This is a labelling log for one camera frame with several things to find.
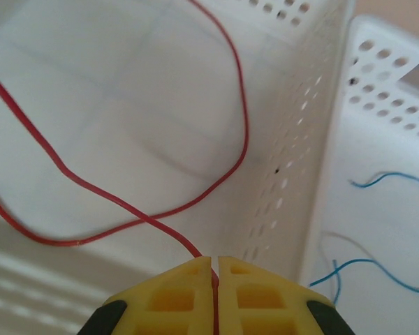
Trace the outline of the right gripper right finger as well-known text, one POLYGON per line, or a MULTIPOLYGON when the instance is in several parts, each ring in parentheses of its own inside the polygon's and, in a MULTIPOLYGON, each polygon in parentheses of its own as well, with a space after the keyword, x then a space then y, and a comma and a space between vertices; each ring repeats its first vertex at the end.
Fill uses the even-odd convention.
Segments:
POLYGON ((219 258, 220 334, 348 334, 317 292, 234 257, 219 258))

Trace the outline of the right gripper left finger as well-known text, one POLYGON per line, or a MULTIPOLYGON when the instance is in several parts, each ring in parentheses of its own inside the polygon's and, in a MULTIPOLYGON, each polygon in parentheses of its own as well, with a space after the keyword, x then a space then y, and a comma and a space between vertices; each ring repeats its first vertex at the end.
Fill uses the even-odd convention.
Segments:
POLYGON ((108 298, 84 334, 213 334, 211 258, 194 258, 108 298))

